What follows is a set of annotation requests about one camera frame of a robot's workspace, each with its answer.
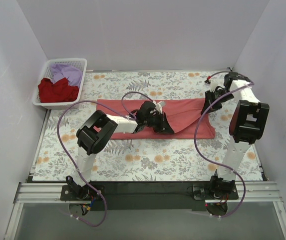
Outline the salmon pink t shirt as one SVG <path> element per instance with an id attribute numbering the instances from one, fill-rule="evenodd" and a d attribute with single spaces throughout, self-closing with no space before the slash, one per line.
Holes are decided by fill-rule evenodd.
<path id="1" fill-rule="evenodd" d="M 131 139 L 193 139 L 197 123 L 200 126 L 197 131 L 197 139 L 214 139 L 215 129 L 209 122 L 208 115 L 200 120 L 201 111 L 205 100 L 203 98 L 165 100 L 164 112 L 174 134 L 155 133 L 152 128 L 146 127 L 143 131 L 135 134 L 115 133 L 113 140 Z"/>

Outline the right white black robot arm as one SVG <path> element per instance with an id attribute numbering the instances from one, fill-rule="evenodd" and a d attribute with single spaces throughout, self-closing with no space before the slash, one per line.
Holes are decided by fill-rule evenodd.
<path id="1" fill-rule="evenodd" d="M 247 150 L 261 139 L 265 130 L 270 106 L 256 98 L 254 83 L 246 76 L 225 71 L 224 83 L 219 86 L 208 76 L 205 83 L 210 89 L 205 93 L 201 114 L 209 114 L 222 108 L 223 103 L 235 100 L 237 106 L 229 125 L 230 142 L 223 162 L 211 177 L 206 193 L 214 199 L 227 198 L 237 193 L 235 179 Z"/>

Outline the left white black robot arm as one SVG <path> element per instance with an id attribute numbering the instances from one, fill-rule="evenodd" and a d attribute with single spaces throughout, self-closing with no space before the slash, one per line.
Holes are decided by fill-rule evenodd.
<path id="1" fill-rule="evenodd" d="M 132 110 L 125 116 L 96 110 L 85 121 L 76 133 L 78 156 L 72 161 L 75 173 L 66 177 L 67 185 L 75 198 L 85 200 L 94 192 L 88 186 L 94 160 L 114 134 L 137 134 L 144 128 L 151 128 L 157 134 L 174 134 L 162 110 L 164 105 L 163 101 L 145 101 L 139 109 Z"/>

